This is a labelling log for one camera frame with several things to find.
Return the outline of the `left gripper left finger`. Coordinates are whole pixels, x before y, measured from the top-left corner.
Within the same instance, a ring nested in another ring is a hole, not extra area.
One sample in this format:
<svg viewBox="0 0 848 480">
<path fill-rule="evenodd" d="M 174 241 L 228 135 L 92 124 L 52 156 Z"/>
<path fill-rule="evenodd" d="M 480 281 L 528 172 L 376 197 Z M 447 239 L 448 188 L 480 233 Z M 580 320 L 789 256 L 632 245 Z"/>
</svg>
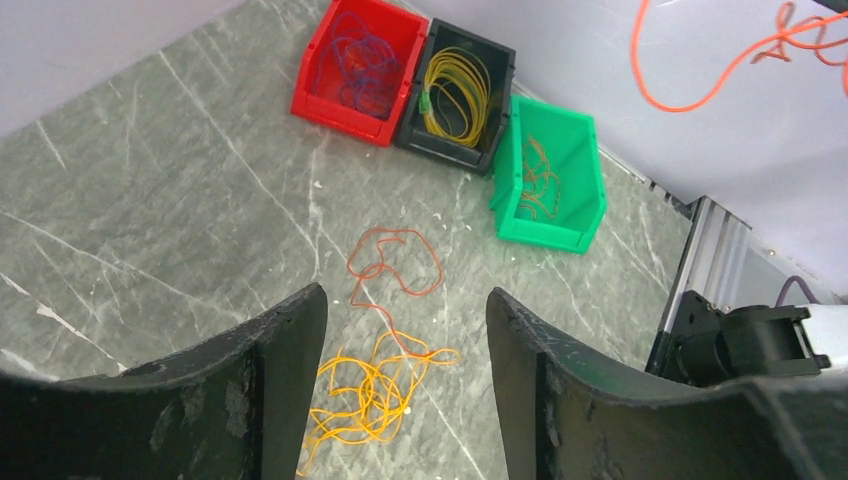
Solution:
<svg viewBox="0 0 848 480">
<path fill-rule="evenodd" d="M 292 479 L 323 349 L 312 283 L 117 376 L 1 377 L 5 479 Z"/>
</svg>

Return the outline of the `red plastic bin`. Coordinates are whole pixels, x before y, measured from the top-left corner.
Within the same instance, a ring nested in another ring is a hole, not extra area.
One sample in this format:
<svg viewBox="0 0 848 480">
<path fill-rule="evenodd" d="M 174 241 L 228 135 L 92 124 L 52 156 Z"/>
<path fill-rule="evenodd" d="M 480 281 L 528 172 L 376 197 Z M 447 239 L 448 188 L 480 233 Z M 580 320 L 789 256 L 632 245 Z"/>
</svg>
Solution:
<svg viewBox="0 0 848 480">
<path fill-rule="evenodd" d="M 332 1 L 300 61 L 290 111 L 367 143 L 392 143 L 429 21 L 387 1 Z"/>
</svg>

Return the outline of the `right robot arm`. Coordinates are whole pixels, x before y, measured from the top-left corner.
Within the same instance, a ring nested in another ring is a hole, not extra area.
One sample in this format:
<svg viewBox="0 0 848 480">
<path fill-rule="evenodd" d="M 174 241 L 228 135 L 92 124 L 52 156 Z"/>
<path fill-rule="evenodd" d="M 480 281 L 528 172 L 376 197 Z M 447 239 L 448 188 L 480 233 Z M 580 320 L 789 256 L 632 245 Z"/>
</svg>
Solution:
<svg viewBox="0 0 848 480">
<path fill-rule="evenodd" d="M 670 309 L 646 366 L 698 388 L 749 376 L 816 376 L 847 368 L 845 305 L 750 305 L 723 312 L 695 291 Z"/>
</svg>

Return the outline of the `green plastic bin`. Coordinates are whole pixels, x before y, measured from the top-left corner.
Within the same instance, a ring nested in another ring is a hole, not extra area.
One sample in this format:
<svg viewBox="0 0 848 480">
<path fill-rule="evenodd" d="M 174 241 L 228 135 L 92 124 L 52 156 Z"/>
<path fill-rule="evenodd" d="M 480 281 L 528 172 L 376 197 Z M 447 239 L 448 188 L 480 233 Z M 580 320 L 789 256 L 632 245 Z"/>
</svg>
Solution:
<svg viewBox="0 0 848 480">
<path fill-rule="evenodd" d="M 607 211 L 594 119 L 521 95 L 510 106 L 492 163 L 496 236 L 586 253 Z"/>
</svg>

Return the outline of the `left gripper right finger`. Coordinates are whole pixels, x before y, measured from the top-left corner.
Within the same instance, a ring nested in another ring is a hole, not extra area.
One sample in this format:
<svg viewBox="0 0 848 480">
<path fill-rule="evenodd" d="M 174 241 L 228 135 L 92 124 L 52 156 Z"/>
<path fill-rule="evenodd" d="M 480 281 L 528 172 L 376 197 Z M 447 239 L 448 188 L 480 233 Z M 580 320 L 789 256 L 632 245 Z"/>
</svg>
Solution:
<svg viewBox="0 0 848 480">
<path fill-rule="evenodd" d="M 491 291 L 486 326 L 512 479 L 843 479 L 847 379 L 716 388 L 620 363 Z"/>
</svg>

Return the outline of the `black plastic bin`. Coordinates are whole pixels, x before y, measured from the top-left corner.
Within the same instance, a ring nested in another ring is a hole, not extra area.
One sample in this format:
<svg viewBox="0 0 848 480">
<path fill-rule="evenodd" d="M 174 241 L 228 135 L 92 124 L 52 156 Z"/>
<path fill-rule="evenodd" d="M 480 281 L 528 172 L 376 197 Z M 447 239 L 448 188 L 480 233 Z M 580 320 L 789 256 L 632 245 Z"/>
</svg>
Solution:
<svg viewBox="0 0 848 480">
<path fill-rule="evenodd" d="M 394 144 L 488 173 L 510 118 L 514 49 L 433 19 Z"/>
</svg>

